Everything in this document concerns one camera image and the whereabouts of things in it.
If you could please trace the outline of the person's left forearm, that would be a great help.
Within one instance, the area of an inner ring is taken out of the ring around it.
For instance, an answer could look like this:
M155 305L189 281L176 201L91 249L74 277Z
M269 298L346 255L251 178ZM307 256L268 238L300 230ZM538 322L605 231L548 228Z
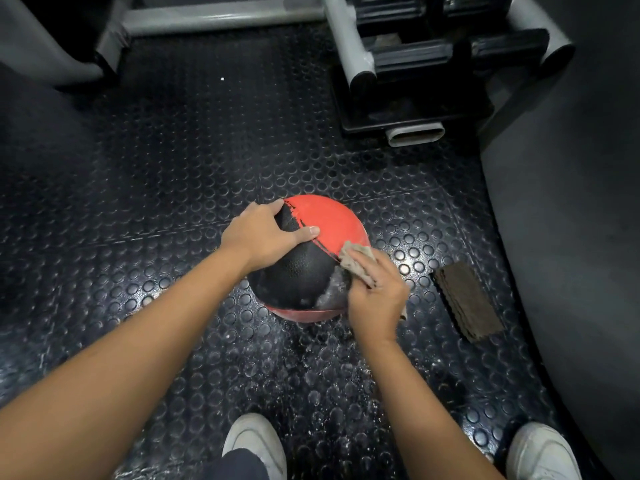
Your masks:
M212 314L257 264L224 245L0 409L0 480L108 480Z

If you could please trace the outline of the grey cleaning cloth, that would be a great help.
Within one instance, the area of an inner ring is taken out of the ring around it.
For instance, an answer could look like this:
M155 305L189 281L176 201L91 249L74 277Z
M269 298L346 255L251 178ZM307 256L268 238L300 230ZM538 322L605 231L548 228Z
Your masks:
M354 262L351 257L346 254L346 251L350 248L361 250L361 252L372 256L372 252L368 249L372 247L351 242L345 243L343 249L340 251L340 265L353 276L353 282L349 292L349 306L355 306L357 313L360 315L392 317L396 321L407 319L408 312L406 302L410 290L399 270L398 272L401 275L400 284L390 289L371 289L361 280L361 278L363 278L368 281L368 276L359 264Z

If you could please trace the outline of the person's white shoe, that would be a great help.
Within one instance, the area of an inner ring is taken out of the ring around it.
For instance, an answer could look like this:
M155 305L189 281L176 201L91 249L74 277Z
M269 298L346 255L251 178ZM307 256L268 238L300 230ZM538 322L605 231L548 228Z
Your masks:
M528 422L517 430L506 459L507 480L582 480L570 444L554 428Z
M269 480L287 480L284 447L275 428L263 415L247 413L231 425L222 456L240 448L258 455L267 468Z

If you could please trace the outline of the person's left white shoe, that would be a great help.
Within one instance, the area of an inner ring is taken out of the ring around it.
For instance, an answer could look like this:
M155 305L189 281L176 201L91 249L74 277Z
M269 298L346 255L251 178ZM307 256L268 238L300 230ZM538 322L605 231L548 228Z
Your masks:
M267 468L269 480L287 480L284 447L275 428L263 415L247 413L231 425L222 456L240 448L258 455Z

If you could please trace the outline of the red and black medicine ball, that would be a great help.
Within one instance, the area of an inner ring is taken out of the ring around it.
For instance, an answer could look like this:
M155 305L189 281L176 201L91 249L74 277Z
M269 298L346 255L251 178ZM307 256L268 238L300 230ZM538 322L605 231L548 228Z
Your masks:
M346 242L370 248L361 220L336 200L300 194L284 199L275 221L286 232L317 226L320 234L297 245L272 266L247 276L257 300L271 313L299 323L325 321L344 313L351 273L342 267L340 252Z

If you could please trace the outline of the person's right hand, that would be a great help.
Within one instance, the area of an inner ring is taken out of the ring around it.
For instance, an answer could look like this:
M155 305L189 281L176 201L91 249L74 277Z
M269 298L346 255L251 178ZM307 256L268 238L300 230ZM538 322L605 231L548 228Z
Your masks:
M348 255L373 281L369 286L357 278L349 291L349 323L363 350L396 341L397 325L410 293L388 254L380 250L372 250L372 253L373 257L370 257L358 250L348 250Z

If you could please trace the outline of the person's right white shoe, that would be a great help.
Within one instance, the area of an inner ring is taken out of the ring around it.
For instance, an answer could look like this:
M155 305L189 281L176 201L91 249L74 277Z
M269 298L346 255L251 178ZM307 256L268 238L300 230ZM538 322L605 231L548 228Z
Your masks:
M582 480L570 444L554 428L528 422L517 430L506 459L507 480Z

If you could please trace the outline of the person's left hand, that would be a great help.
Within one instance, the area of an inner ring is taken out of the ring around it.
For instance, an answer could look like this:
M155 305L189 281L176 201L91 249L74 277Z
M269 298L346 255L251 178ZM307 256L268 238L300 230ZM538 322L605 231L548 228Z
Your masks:
M285 243L286 233L275 217L285 202L251 202L223 232L219 250L229 255L244 274L273 265L294 248Z

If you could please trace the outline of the person's dark trouser leg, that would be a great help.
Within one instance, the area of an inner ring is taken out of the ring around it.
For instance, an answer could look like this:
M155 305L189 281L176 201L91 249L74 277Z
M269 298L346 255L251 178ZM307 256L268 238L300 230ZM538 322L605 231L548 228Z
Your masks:
M258 455L240 448L206 464L195 480L269 480L269 476Z

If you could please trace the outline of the person's right forearm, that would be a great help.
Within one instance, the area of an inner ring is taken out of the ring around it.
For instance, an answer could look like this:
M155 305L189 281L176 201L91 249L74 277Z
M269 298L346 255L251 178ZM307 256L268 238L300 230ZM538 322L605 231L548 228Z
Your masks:
M357 338L410 480L506 480L468 439L396 341Z

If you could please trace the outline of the brown scrubbing pad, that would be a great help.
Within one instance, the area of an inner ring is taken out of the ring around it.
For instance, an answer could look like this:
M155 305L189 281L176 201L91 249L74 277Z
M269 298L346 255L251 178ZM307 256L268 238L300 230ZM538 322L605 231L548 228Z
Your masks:
M474 270L463 261L435 270L434 281L453 318L469 342L505 330Z

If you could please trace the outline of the grey metal gym machine frame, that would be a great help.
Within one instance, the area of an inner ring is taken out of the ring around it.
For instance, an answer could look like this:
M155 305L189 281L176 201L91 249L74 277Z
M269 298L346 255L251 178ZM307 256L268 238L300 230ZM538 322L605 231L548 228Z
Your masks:
M494 112L500 72L553 77L575 44L535 0L238 0L132 8L112 0L97 57L117 71L132 38L326 22L343 133L392 147L433 143Z

